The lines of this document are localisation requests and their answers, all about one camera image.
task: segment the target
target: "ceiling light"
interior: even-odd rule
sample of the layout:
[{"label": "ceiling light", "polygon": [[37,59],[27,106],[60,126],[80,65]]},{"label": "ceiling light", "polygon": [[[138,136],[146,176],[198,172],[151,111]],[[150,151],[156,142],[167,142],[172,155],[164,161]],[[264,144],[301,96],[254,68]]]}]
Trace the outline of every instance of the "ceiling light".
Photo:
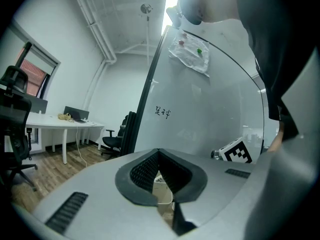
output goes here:
[{"label": "ceiling light", "polygon": [[263,93],[265,93],[265,92],[266,92],[266,89],[258,90],[258,93],[259,93],[259,94],[263,94]]},{"label": "ceiling light", "polygon": [[162,22],[162,29],[161,29],[161,36],[165,32],[166,26],[172,25],[172,21],[169,17],[169,15],[166,13],[166,9],[169,7],[174,7],[178,3],[178,0],[165,0],[165,6],[164,6],[164,12],[163,12],[163,22]]}]

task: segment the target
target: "cable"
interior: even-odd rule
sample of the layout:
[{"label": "cable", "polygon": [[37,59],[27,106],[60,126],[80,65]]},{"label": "cable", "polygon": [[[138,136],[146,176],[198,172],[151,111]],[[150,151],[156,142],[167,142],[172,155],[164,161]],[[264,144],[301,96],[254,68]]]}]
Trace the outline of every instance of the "cable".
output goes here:
[{"label": "cable", "polygon": [[88,167],[86,160],[84,160],[84,159],[82,158],[81,153],[80,153],[80,151],[79,151],[77,134],[78,134],[78,126],[76,127],[76,134],[75,134],[76,147],[78,148],[78,152],[79,152],[79,155],[80,155],[81,159],[85,162],[85,167]]}]

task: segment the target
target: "wooden floor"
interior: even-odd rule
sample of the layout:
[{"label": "wooden floor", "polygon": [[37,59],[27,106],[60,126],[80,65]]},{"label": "wooden floor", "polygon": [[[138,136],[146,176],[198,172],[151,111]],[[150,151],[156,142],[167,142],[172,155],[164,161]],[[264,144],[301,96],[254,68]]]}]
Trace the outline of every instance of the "wooden floor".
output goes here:
[{"label": "wooden floor", "polygon": [[[101,151],[92,144],[79,145],[79,151],[88,167],[103,162],[108,157],[107,154],[101,156]],[[33,154],[31,161],[24,160],[23,164],[38,166],[38,170],[34,168],[23,170],[32,180],[37,191],[33,191],[31,186],[17,174],[11,189],[12,202],[32,212],[41,199],[86,167],[85,162],[79,156],[76,144],[67,146],[66,152],[67,164],[64,164],[62,160],[62,148],[56,148],[55,152],[45,151]]]}]

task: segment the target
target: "black office chair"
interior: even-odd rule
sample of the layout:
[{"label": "black office chair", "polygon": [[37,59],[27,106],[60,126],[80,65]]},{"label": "black office chair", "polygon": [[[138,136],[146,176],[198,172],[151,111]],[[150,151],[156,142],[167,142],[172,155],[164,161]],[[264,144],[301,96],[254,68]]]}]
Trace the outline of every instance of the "black office chair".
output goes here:
[{"label": "black office chair", "polygon": [[[22,164],[26,158],[30,158],[31,129],[27,129],[28,137],[25,135],[27,118],[31,109],[29,99],[19,94],[25,94],[28,85],[28,76],[19,67],[9,66],[3,77],[0,79],[0,84],[7,86],[6,90],[0,91],[0,125],[1,125],[1,172],[11,171],[5,186],[9,190],[12,186],[12,181],[16,174],[20,174],[32,186],[33,191],[36,187],[33,182],[22,172],[23,169],[34,167],[38,169],[36,164]],[[13,152],[6,152],[5,136],[10,139],[10,144]]]},{"label": "black office chair", "polygon": [[112,137],[112,132],[114,132],[114,130],[106,130],[110,132],[110,137],[103,137],[102,141],[104,142],[104,144],[111,147],[111,151],[112,151],[112,153],[110,152],[101,153],[101,155],[103,154],[110,155],[106,159],[106,161],[111,158],[124,156],[128,154],[128,143],[130,141],[135,118],[136,118],[136,113],[131,111],[129,112],[128,115],[125,116],[125,119],[122,121],[122,125],[120,126],[120,130],[118,132],[117,137]]}]

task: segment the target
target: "chair armrest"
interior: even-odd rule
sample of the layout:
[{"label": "chair armrest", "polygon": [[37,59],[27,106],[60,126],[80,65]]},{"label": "chair armrest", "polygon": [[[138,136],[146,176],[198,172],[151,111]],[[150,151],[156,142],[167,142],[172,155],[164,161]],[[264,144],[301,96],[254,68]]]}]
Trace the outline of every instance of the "chair armrest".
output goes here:
[{"label": "chair armrest", "polygon": [[106,129],[106,131],[109,132],[110,137],[112,137],[112,132],[114,132],[114,130],[108,130],[108,129]]}]

